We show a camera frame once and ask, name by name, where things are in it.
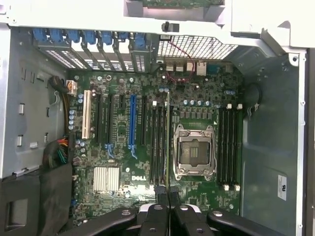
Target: ram slot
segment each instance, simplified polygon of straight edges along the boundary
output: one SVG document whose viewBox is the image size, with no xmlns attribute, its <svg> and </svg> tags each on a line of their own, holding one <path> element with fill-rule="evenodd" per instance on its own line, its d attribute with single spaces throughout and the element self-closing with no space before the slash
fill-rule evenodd
<svg viewBox="0 0 315 236">
<path fill-rule="evenodd" d="M 156 119 L 157 110 L 153 108 L 152 121 L 151 121 L 151 161 L 150 161 L 150 183 L 154 182 L 154 160 L 155 160 L 155 139 L 156 139 Z"/>
<path fill-rule="evenodd" d="M 91 136 L 91 95 L 90 90 L 84 90 L 82 139 L 89 139 Z"/>
<path fill-rule="evenodd" d="M 223 109 L 219 109 L 219 127 L 218 127 L 218 156 L 217 156 L 217 182 L 223 184 Z"/>
<path fill-rule="evenodd" d="M 106 136 L 105 143 L 112 143 L 112 131 L 113 131 L 113 115 L 114 115 L 114 96 L 108 95 L 107 108 L 106 108 Z"/>
<path fill-rule="evenodd" d="M 154 167 L 154 172 L 155 172 L 155 184 L 158 184 L 158 179 L 159 179 L 159 169 L 160 169 L 160 154 L 161 154 L 161 119 L 162 119 L 162 109 L 163 107 L 158 108 L 157 112 L 157 135 L 156 135 L 156 155 L 155 155 L 155 167 Z"/>
<path fill-rule="evenodd" d="M 130 118 L 129 118 L 129 142 L 128 148 L 132 149 L 135 143 L 135 129 L 136 129 L 136 95 L 130 96 Z"/>
<path fill-rule="evenodd" d="M 159 159 L 159 176 L 160 176 L 160 182 L 161 184 L 165 184 L 165 176 L 164 176 L 164 163 L 165 163 L 165 156 L 166 156 L 166 129 L 167 129 L 167 123 L 166 123 L 166 109 L 163 109 L 163 115 L 162 115 L 162 135 L 161 135 L 161 157 Z"/>
<path fill-rule="evenodd" d="M 226 153 L 226 184 L 231 184 L 233 175 L 233 159 L 234 159 L 234 112 L 233 110 L 227 110 L 227 153 Z"/>
<path fill-rule="evenodd" d="M 140 145 L 146 144 L 146 134 L 147 134 L 147 97 L 142 96 Z"/>
<path fill-rule="evenodd" d="M 101 94 L 98 94 L 96 98 L 95 119 L 96 119 L 95 142 L 99 144 L 101 142 L 103 125 L 103 100 Z"/>
<path fill-rule="evenodd" d="M 234 122 L 234 159 L 233 159 L 233 174 L 232 174 L 232 181 L 233 184 L 237 182 L 237 160 L 238 160 L 238 133 L 239 133 L 239 122 L 242 119 L 242 112 L 235 111 L 235 122 Z"/>
</svg>

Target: heatsink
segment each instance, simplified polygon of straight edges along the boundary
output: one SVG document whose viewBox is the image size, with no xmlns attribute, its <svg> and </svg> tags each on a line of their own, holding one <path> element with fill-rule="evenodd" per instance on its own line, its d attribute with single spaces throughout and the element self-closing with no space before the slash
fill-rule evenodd
<svg viewBox="0 0 315 236">
<path fill-rule="evenodd" d="M 119 190 L 119 168 L 118 167 L 95 167 L 94 168 L 93 191 L 106 193 Z"/>
<path fill-rule="evenodd" d="M 84 90 L 82 139 L 89 139 L 91 136 L 91 97 L 92 92 L 90 90 Z"/>
</svg>

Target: blue pcie slot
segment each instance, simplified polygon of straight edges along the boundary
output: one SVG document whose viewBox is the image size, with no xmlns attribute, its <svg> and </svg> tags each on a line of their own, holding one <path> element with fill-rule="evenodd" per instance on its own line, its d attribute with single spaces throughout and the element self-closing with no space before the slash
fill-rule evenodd
<svg viewBox="0 0 315 236">
<path fill-rule="evenodd" d="M 63 42 L 63 31 L 61 29 L 50 29 L 50 38 L 54 43 Z"/>
<path fill-rule="evenodd" d="M 33 28 L 33 35 L 38 42 L 47 41 L 46 31 L 43 28 Z"/>
<path fill-rule="evenodd" d="M 131 156 L 137 159 L 135 155 L 135 129 L 136 129 L 136 107 L 137 96 L 135 94 L 130 96 L 130 119 L 129 119 L 129 143 L 128 149 L 131 150 Z"/>
</svg>

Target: black pcie slot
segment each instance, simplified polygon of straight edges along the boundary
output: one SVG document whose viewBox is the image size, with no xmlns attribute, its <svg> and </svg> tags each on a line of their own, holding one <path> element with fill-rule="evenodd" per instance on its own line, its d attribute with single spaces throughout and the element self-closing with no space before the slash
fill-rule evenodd
<svg viewBox="0 0 315 236">
<path fill-rule="evenodd" d="M 125 108 L 125 96 L 119 95 L 119 109 Z"/>
<path fill-rule="evenodd" d="M 146 144 L 146 134 L 147 134 L 147 97 L 142 96 L 141 104 L 141 136 L 140 145 Z"/>
<path fill-rule="evenodd" d="M 96 98 L 96 129 L 95 129 L 95 142 L 100 143 L 102 137 L 102 118 L 103 118 L 103 100 L 102 95 L 98 94 Z"/>
<path fill-rule="evenodd" d="M 223 109 L 219 109 L 219 128 L 218 128 L 218 156 L 217 156 L 217 182 L 222 184 L 223 179 Z"/>
<path fill-rule="evenodd" d="M 156 136 L 156 117 L 157 110 L 154 108 L 152 112 L 152 123 L 151 123 L 151 162 L 150 162 L 150 183 L 154 181 L 154 159 L 155 159 L 155 136 Z"/>
<path fill-rule="evenodd" d="M 155 159 L 155 172 L 156 172 L 156 179 L 155 184 L 158 184 L 159 179 L 159 169 L 160 169 L 160 152 L 161 152 L 161 119 L 162 119 L 162 107 L 158 108 L 157 112 L 157 137 L 156 137 L 156 159 Z"/>
<path fill-rule="evenodd" d="M 112 142 L 112 131 L 113 131 L 114 96 L 108 95 L 107 101 L 108 102 L 107 102 L 107 112 L 106 112 L 105 143 L 110 144 Z"/>
</svg>

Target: pcie slot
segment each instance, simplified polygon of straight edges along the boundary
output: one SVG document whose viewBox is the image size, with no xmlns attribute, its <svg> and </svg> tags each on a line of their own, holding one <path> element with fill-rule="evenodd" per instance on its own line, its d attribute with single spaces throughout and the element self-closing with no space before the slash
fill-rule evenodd
<svg viewBox="0 0 315 236">
<path fill-rule="evenodd" d="M 157 110 L 153 108 L 152 112 L 152 124 L 151 124 L 151 162 L 150 162 L 150 183 L 154 181 L 154 160 L 155 160 L 155 137 L 156 137 L 156 117 Z"/>
<path fill-rule="evenodd" d="M 102 122 L 103 122 L 103 100 L 102 95 L 98 94 L 96 98 L 96 129 L 95 129 L 95 142 L 100 143 L 102 137 Z"/>
<path fill-rule="evenodd" d="M 147 97 L 142 96 L 140 145 L 146 144 L 146 134 L 147 134 Z"/>
<path fill-rule="evenodd" d="M 128 149 L 131 150 L 131 156 L 137 159 L 135 155 L 135 131 L 136 131 L 136 107 L 137 107 L 137 95 L 132 94 L 130 96 L 130 118 L 129 118 L 129 142 Z"/>
<path fill-rule="evenodd" d="M 113 144 L 112 144 L 113 116 L 114 116 L 114 96 L 110 94 L 107 97 L 105 149 L 107 149 L 108 156 L 111 158 L 114 158 Z"/>
<path fill-rule="evenodd" d="M 82 139 L 89 139 L 91 134 L 91 96 L 90 90 L 84 90 Z"/>
<path fill-rule="evenodd" d="M 158 179 L 159 179 L 159 170 L 161 166 L 159 165 L 160 162 L 160 151 L 161 151 L 161 119 L 162 119 L 162 107 L 158 108 L 157 111 L 157 135 L 156 135 L 156 140 L 155 140 L 155 147 L 156 147 L 156 154 L 155 154 L 155 167 L 154 167 L 154 172 L 155 172 L 155 184 L 158 184 Z"/>
</svg>

